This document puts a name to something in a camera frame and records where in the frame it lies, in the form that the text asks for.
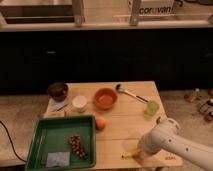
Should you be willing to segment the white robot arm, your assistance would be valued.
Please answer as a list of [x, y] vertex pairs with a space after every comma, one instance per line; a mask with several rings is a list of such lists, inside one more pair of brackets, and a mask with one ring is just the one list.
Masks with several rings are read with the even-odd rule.
[[148, 158], [165, 150], [205, 171], [213, 171], [213, 147], [186, 139], [179, 135], [179, 130], [179, 123], [172, 118], [160, 121], [140, 138], [137, 154], [141, 158]]

